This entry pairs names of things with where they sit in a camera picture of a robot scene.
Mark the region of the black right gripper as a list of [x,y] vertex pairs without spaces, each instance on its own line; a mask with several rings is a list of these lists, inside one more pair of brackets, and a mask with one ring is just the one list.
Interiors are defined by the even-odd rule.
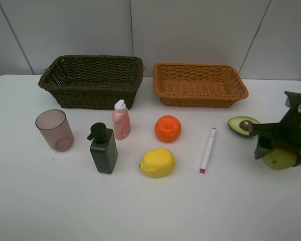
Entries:
[[252,124],[249,133],[258,136],[255,159],[261,159],[276,145],[284,145],[297,153],[293,167],[301,166],[301,104],[289,108],[278,123]]

